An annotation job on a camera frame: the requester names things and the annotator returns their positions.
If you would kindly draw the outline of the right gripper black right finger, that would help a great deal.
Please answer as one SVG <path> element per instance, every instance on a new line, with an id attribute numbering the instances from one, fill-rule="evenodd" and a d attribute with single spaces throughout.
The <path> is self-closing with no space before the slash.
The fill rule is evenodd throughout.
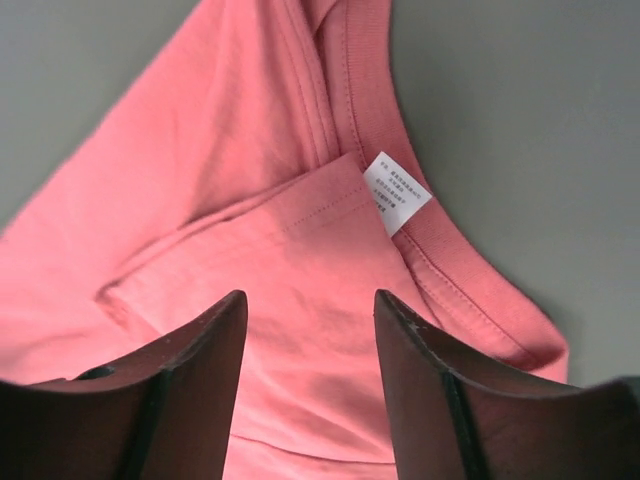
<path id="1" fill-rule="evenodd" d="M 375 336 L 402 479 L 635 479 L 639 381 L 589 388 L 512 368 L 388 291 Z"/>

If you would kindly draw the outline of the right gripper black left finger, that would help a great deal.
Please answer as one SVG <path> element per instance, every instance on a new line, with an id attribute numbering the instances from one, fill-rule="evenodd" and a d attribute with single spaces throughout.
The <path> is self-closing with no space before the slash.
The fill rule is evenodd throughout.
<path id="1" fill-rule="evenodd" d="M 190 323 L 72 380 L 1 384 L 4 479 L 219 479 L 248 306 Z"/>

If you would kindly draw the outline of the salmon pink t shirt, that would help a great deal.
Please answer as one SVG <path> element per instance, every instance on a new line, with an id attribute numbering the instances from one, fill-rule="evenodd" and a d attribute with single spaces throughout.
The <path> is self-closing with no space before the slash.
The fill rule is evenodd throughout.
<path id="1" fill-rule="evenodd" d="M 379 289 L 563 382 L 568 346 L 434 198 L 389 234 L 365 181 L 424 183 L 387 1 L 202 1 L 1 238 L 1 375 L 73 378 L 248 297 L 228 479 L 392 479 Z"/>

